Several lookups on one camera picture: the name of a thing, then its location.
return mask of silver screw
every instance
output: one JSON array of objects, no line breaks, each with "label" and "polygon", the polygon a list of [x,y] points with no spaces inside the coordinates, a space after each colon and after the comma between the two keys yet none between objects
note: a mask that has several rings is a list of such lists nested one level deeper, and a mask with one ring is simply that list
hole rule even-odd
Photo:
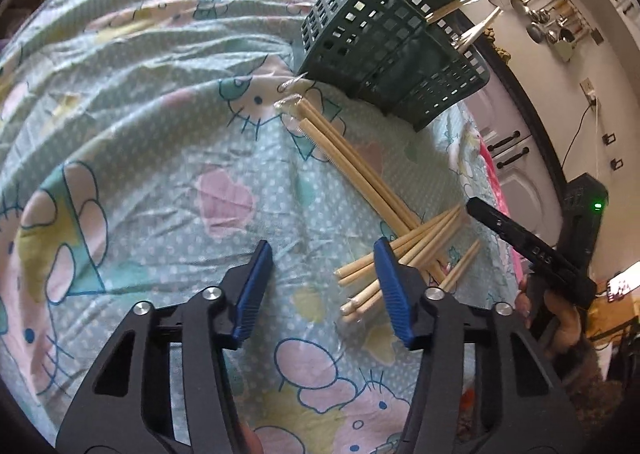
[{"label": "silver screw", "polygon": [[202,296],[207,300],[215,300],[222,297],[222,290],[218,287],[210,286],[204,289]]},{"label": "silver screw", "polygon": [[151,304],[149,304],[146,300],[142,302],[138,302],[135,306],[133,306],[133,313],[136,315],[146,315],[149,313],[151,309]]},{"label": "silver screw", "polygon": [[495,310],[498,315],[502,315],[503,317],[508,317],[513,313],[513,308],[506,302],[498,302],[498,304],[495,305]]},{"label": "silver screw", "polygon": [[442,300],[444,299],[444,291],[440,288],[427,288],[424,296],[429,300]]}]

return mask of hand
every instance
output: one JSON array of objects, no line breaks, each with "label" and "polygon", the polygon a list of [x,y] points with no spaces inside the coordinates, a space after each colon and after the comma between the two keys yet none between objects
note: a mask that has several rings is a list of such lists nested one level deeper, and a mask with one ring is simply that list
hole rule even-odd
[{"label": "hand", "polygon": [[[526,319],[526,326],[529,328],[531,325],[531,319],[529,317],[531,313],[531,301],[526,294],[527,280],[528,278],[525,277],[520,281],[518,285],[520,292],[516,297],[514,305],[516,311],[521,313]],[[547,358],[554,358],[556,355],[566,353],[571,347],[578,343],[582,332],[580,315],[573,304],[551,290],[545,291],[545,305],[560,321],[560,326],[545,351]]]},{"label": "hand", "polygon": [[240,428],[242,429],[246,445],[249,447],[249,454],[264,454],[258,435],[252,431],[246,423],[241,423]]}]

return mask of wall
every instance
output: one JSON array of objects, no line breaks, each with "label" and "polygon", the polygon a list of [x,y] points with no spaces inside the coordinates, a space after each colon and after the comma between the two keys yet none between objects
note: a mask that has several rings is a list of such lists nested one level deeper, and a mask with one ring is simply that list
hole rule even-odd
[{"label": "wall", "polygon": [[[548,1],[531,5],[539,7]],[[530,40],[526,23],[512,10],[505,11],[494,28],[496,44],[511,53],[510,68],[535,105],[560,161],[587,107],[578,83],[589,77],[596,87],[600,98],[598,127],[596,129],[594,113],[589,112],[567,158],[564,173],[571,180],[588,172],[609,189],[610,203],[592,262],[592,276],[604,278],[640,259],[640,208],[636,203],[640,192],[640,107],[625,69],[607,40],[609,32],[616,27],[607,23],[606,18],[604,25],[599,24],[580,0],[573,1],[592,27],[600,29],[606,41],[596,46],[591,39],[586,39],[569,64],[557,60],[546,44],[536,45]],[[613,11],[608,0],[607,4],[603,2],[603,7]],[[465,8],[465,13],[478,22],[492,8],[487,1],[482,1]],[[640,66],[629,72],[635,75],[640,72]],[[604,147],[600,136],[611,132],[616,133],[618,142]],[[609,161],[614,157],[622,158],[625,163],[617,172],[609,168]]]}]

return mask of green plastic basket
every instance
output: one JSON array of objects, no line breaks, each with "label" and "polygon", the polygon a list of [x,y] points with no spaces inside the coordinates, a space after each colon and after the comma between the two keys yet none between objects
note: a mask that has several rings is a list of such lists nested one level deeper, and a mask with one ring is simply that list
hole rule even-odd
[{"label": "green plastic basket", "polygon": [[460,55],[453,15],[425,15],[452,0],[317,0],[294,46],[299,74],[369,101],[420,130],[484,87],[490,73],[474,47]]}]

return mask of polka dot fabric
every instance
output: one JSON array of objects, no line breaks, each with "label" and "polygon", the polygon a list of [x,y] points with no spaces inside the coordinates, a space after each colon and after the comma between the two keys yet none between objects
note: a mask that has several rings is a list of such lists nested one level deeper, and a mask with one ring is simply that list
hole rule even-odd
[{"label": "polka dot fabric", "polygon": [[[185,302],[260,239],[273,276],[252,338],[226,363],[266,453],[397,441],[419,355],[384,312],[337,325],[349,293],[333,274],[390,230],[274,108],[313,2],[47,0],[1,53],[0,375],[51,442],[133,304]],[[296,90],[421,219],[471,195],[495,205],[463,104],[415,134],[330,85]],[[491,233],[469,223],[446,253],[457,260],[475,239],[456,297],[513,301],[510,250]],[[305,358],[322,386],[303,376]],[[175,388],[177,350],[171,369]],[[188,442],[180,390],[172,407]]]}]

